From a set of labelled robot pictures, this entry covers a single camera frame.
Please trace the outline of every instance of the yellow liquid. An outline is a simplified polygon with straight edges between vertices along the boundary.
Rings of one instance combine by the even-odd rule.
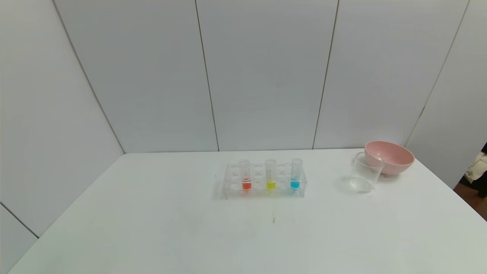
[[[267,179],[267,189],[275,189],[275,188],[276,188],[276,180]]]

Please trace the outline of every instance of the floor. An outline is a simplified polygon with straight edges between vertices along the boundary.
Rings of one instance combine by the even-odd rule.
[[[462,184],[458,184],[453,191],[487,221],[487,198],[478,197],[478,191]]]

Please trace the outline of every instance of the blue liquid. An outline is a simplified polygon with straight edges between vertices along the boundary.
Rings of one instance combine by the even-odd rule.
[[[291,188],[298,189],[300,187],[300,181],[291,181]]]

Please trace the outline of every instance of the test tube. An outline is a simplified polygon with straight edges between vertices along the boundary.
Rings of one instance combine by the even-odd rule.
[[[268,159],[265,161],[265,178],[267,189],[276,188],[276,160]]]
[[[250,181],[250,162],[248,160],[240,161],[240,177],[243,190],[249,191],[252,188],[252,182]]]
[[[291,188],[298,189],[301,183],[301,169],[303,160],[294,158],[291,166]]]

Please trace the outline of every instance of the bowl rim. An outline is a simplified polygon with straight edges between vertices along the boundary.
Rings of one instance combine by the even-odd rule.
[[[364,150],[365,150],[365,151],[366,151],[368,154],[370,154],[370,152],[368,152],[368,151],[367,151],[367,145],[368,145],[368,144],[370,144],[370,143],[376,143],[376,142],[381,142],[381,143],[389,143],[389,144],[393,144],[393,145],[395,145],[395,146],[401,147],[401,148],[405,149],[407,152],[409,152],[409,154],[411,154],[411,156],[412,156],[412,162],[411,162],[411,163],[409,163],[409,164],[402,164],[402,165],[400,165],[400,164],[392,164],[392,163],[387,163],[387,162],[385,162],[385,161],[384,161],[384,162],[385,162],[386,164],[388,164],[388,165],[394,165],[394,166],[410,166],[410,165],[412,165],[412,164],[414,163],[414,161],[416,161],[416,157],[414,157],[414,154],[413,154],[413,153],[412,153],[412,152],[411,152],[409,149],[407,149],[407,148],[405,148],[405,147],[403,147],[403,146],[401,146],[401,145],[398,145],[398,144],[395,144],[395,143],[392,143],[392,142],[388,142],[388,141],[375,140],[375,141],[370,141],[370,142],[367,142],[367,143],[365,144]]]

